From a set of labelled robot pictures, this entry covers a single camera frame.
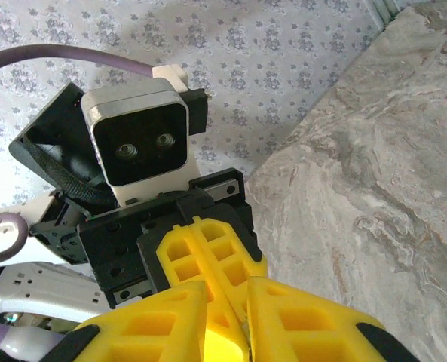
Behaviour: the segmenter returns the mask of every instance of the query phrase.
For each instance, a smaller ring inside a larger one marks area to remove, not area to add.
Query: cable
[[[80,181],[76,176],[62,167],[47,153],[43,152],[37,145],[32,143],[27,134],[22,138],[22,141],[27,145],[27,151],[32,156],[36,164],[59,185],[59,187],[71,198],[95,204],[114,206],[115,198],[108,192],[103,192],[86,183]]]
[[[0,222],[11,222],[18,231],[15,242],[8,249],[0,252],[0,262],[4,262],[22,250],[29,237],[29,227],[25,219],[16,213],[0,213]]]
[[[152,66],[149,64],[119,57],[118,55],[106,53],[104,51],[95,51],[93,49],[58,44],[23,45],[20,47],[4,49],[3,51],[0,51],[0,68],[20,62],[21,60],[45,57],[86,60],[88,62],[114,66],[115,68],[152,78]]]

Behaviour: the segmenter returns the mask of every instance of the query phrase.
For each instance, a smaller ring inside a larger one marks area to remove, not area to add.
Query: gray marble countertop
[[[247,188],[273,278],[447,361],[447,2],[400,13]]]

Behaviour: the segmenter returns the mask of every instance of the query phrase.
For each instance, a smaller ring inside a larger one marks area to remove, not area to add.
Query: patterned wall
[[[0,1],[0,49],[73,44],[181,63],[192,87],[213,94],[208,131],[191,141],[203,173],[252,172],[378,31],[361,0]],[[141,79],[68,60],[0,70],[0,205],[49,189],[7,146],[64,84],[89,90]]]

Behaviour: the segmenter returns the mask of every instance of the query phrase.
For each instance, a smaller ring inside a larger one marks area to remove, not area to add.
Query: camera lens
[[[156,146],[159,149],[168,149],[175,144],[175,137],[169,133],[163,133],[156,139]]]
[[[138,149],[131,145],[130,143],[119,146],[116,150],[116,157],[121,158],[123,160],[130,160],[131,158],[136,157],[138,154]]]

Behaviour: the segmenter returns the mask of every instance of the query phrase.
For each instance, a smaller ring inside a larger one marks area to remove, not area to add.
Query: white connector
[[[107,311],[109,304],[97,283],[73,271],[23,263],[0,274],[0,313],[33,313],[81,323]]]
[[[153,78],[164,78],[178,93],[188,90],[188,73],[179,64],[153,67]]]

